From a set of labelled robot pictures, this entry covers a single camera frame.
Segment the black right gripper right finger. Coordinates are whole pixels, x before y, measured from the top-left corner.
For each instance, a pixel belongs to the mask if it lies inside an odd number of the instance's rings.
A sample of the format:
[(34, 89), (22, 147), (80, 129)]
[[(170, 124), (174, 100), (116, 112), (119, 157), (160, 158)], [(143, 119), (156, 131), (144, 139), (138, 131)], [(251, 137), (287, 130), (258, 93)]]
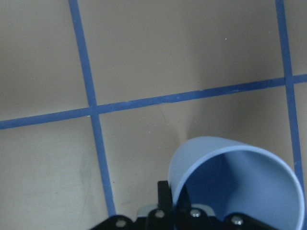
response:
[(187, 187), (184, 185), (176, 204), (176, 229), (177, 230), (213, 230), (213, 224), (207, 213), (193, 207)]

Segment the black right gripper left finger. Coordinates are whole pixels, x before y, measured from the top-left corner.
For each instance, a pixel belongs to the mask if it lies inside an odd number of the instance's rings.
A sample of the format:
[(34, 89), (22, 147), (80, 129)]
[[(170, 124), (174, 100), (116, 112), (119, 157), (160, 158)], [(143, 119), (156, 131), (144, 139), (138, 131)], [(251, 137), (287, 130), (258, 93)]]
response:
[(168, 181), (157, 183), (158, 204), (152, 209), (147, 218), (146, 230), (172, 230), (173, 229), (173, 204)]

